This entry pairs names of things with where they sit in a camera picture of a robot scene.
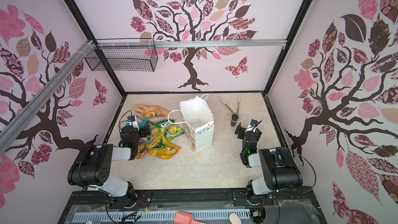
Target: tree wall decal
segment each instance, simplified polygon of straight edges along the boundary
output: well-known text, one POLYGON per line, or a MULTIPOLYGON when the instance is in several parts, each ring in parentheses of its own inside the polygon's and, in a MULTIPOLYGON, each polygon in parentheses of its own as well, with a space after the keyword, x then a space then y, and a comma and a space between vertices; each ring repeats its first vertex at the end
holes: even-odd
MULTIPOLYGON (((213 0, 170 0, 161 6, 156 2, 159 0, 132 1, 138 15, 144 20, 132 17, 131 26, 137 32, 142 32, 143 42, 146 41, 144 38, 154 38, 155 41, 250 40, 256 33, 246 30, 255 21, 254 18, 243 19, 250 7, 243 5, 247 0, 217 0, 216 3, 213 0), (149 27, 154 32, 145 31, 149 27), (230 33, 230 27, 236 31, 230 33)), ((238 47, 218 47, 216 50, 207 47, 182 47, 157 49, 157 53, 163 54, 164 60, 170 58, 174 62, 182 61, 188 69, 190 78, 178 88, 191 85, 192 89, 200 91, 196 86, 208 83, 198 78, 192 59, 194 57, 207 59, 209 55, 221 59, 220 55, 229 56, 239 50, 238 47)), ((239 75, 240 72, 247 70, 247 66, 246 70, 239 66, 234 66, 231 70, 232 67, 228 66, 226 69, 233 75, 239 75)))
MULTIPOLYGON (((383 9, 385 5, 382 3, 379 8, 377 0, 360 0, 359 3, 364 18, 375 16, 375 11, 380 9, 372 27, 367 29, 364 19, 358 15, 344 15, 341 18, 345 21, 345 31, 337 30, 332 22, 322 43, 316 39, 309 45, 309 58, 301 63, 303 69, 294 76, 303 89, 298 97, 303 100, 302 108, 307 115, 304 127, 299 136, 285 131, 293 142, 291 148, 302 154, 309 132, 318 130, 320 126, 319 135, 326 135, 326 145, 336 140, 339 168, 344 166, 345 156, 348 171, 363 189, 380 201, 380 179, 391 199, 398 204, 398 170, 384 159, 395 156, 398 147, 384 145, 382 140, 374 141, 366 136, 378 133, 398 138, 396 129, 386 130, 382 125, 388 122, 398 124, 398 109, 391 107, 398 103, 398 87, 385 88, 385 82, 397 80, 398 74, 397 49, 385 50, 391 41, 390 47, 396 47, 387 24, 389 22, 394 29, 398 27, 396 11, 393 9, 390 14, 383 9), (345 45, 346 37, 354 41, 350 42, 353 45, 345 45), (363 44, 369 46, 371 54, 357 48, 363 47, 363 44), (377 108, 376 102, 386 106, 377 108), (351 127, 352 124, 360 124, 361 128, 351 127), (348 150, 341 145, 344 139, 348 150), (363 158, 354 152, 353 147, 364 156, 375 154, 382 158, 363 158), (395 175, 385 176, 381 172, 395 175)), ((397 8, 398 0, 393 4, 397 8)))
MULTIPOLYGON (((8 40, 11 38, 24 36, 24 33, 21 33, 19 29, 22 30, 26 23, 18 19, 19 11, 17 7, 8 5, 7 8, 10 12, 9 17, 7 15, 4 17, 4 14, 9 13, 0 10, 0 26, 4 27, 0 35, 8 43, 8 40), (13 23, 18 24, 21 28, 13 32, 13 23)), ((9 115, 11 112, 11 117, 8 119, 0 117, 0 122, 4 125, 8 125, 22 110, 21 108, 27 105, 29 94, 34 96, 40 91, 42 86, 46 85, 50 80, 50 69, 58 72, 59 68, 56 66, 56 63, 65 63, 70 57, 68 42, 57 48, 51 31, 44 36, 42 26, 35 18, 26 13, 24 13, 24 17, 31 25, 32 34, 17 42, 16 51, 19 57, 10 52, 10 48, 3 47, 0 44, 0 55, 5 64, 2 72, 0 72, 0 95, 3 99, 7 99, 7 101, 0 101, 0 115, 7 113, 9 115), (21 62, 25 59, 27 59, 26 67, 21 62), (45 68, 40 69, 39 59, 44 61, 45 68)), ((78 100, 86 88, 86 78, 78 77, 82 73, 83 66, 83 62, 80 62, 66 81, 63 82, 37 113, 40 121, 29 129, 23 130, 18 135, 16 140, 24 140, 24 142, 19 145, 10 146, 6 150, 7 152, 12 149, 19 149, 19 153, 14 161, 18 160, 18 168, 24 174, 34 177, 34 167, 42 162, 47 162, 51 152, 56 149, 80 149, 84 144, 94 144, 96 141, 97 135, 93 140, 84 143, 79 139, 63 137, 60 131, 60 126, 67 127, 65 119, 73 117, 67 109, 70 107, 79 107, 83 103, 81 100, 78 100), (66 98, 72 99, 69 102, 62 102, 66 98), (33 141, 39 144, 34 147, 33 141)))

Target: yellow snack bag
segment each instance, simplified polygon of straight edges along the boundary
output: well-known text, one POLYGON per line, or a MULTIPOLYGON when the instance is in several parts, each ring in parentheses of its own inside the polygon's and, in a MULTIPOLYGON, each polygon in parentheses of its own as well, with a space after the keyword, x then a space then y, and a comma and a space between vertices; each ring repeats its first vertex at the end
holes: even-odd
POLYGON ((169 160, 181 149, 181 147, 168 142, 166 137, 162 133, 157 136, 152 141, 152 143, 147 146, 147 148, 148 153, 151 156, 158 157, 164 160, 169 160))

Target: aluminum rail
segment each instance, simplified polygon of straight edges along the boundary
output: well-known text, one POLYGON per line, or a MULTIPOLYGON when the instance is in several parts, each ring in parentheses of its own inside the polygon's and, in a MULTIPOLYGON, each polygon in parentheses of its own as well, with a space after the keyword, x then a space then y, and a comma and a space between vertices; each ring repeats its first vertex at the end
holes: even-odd
MULTIPOLYGON (((112 42, 112 39, 98 40, 97 47, 121 47, 121 46, 147 46, 148 42, 120 42, 122 39, 115 39, 118 42, 112 42)), ((254 39, 254 40, 228 40, 228 41, 187 41, 187 42, 156 42, 158 48, 176 48, 176 47, 231 47, 231 46, 285 46, 286 39, 254 39)))
POLYGON ((36 116, 47 100, 57 90, 59 85, 66 80, 76 66, 93 50, 93 41, 86 41, 72 55, 71 58, 59 69, 49 82, 36 94, 35 97, 22 109, 22 111, 0 133, 0 156, 14 142, 19 133, 36 116))

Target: pink scoop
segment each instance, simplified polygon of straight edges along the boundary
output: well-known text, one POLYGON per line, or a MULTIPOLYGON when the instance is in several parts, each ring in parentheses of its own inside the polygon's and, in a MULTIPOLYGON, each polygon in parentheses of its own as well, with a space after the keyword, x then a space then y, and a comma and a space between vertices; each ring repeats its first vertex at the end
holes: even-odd
POLYGON ((192 215, 184 212, 177 212, 174 218, 174 224, 206 224, 203 222, 192 220, 192 215))

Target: snack bag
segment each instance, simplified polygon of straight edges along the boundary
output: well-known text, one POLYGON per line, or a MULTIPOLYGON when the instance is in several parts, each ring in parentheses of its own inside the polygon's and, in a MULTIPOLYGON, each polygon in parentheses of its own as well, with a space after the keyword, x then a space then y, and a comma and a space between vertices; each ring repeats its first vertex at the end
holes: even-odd
POLYGON ((151 144, 147 145, 148 153, 151 156, 158 157, 163 160, 169 160, 176 154, 181 147, 176 146, 167 141, 166 137, 160 133, 151 144))
POLYGON ((173 138, 178 137, 181 134, 184 134, 184 130, 177 125, 168 122, 167 120, 157 122, 156 126, 164 133, 168 141, 171 141, 173 138))
POLYGON ((140 139, 140 142, 138 143, 138 152, 137 155, 135 156, 135 159, 140 159, 145 156, 148 152, 147 146, 149 145, 149 142, 140 139))

